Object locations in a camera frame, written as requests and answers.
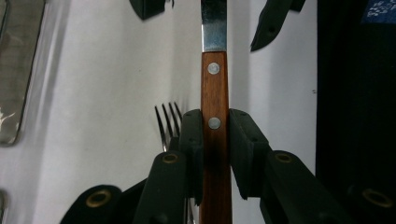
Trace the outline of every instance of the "kitchen knife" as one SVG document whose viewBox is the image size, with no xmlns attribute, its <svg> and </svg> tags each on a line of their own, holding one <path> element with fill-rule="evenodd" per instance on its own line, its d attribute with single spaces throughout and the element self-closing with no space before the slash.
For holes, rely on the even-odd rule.
<svg viewBox="0 0 396 224">
<path fill-rule="evenodd" d="M 227 1 L 201 0 L 204 193 L 200 223 L 232 223 L 228 149 Z"/>
</svg>

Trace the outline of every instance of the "hole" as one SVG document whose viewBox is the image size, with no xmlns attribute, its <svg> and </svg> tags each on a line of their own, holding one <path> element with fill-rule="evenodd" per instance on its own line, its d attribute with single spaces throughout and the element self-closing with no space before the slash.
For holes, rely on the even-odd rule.
<svg viewBox="0 0 396 224">
<path fill-rule="evenodd" d="M 365 189 L 361 195 L 368 202 L 383 207 L 383 208 L 391 208 L 393 206 L 393 200 L 390 199 L 387 195 L 375 191 L 373 189 Z"/>
<path fill-rule="evenodd" d="M 167 154 L 163 156 L 163 162 L 165 163 L 175 163 L 177 162 L 177 155 L 176 154 Z"/>
<path fill-rule="evenodd" d="M 285 162 L 285 163 L 291 162 L 291 156 L 289 156 L 286 153 L 277 153 L 275 154 L 275 158 L 281 162 Z"/>
<path fill-rule="evenodd" d="M 108 203 L 111 199 L 111 193 L 107 189 L 101 189 L 91 194 L 85 204 L 91 208 L 100 207 Z"/>
</svg>

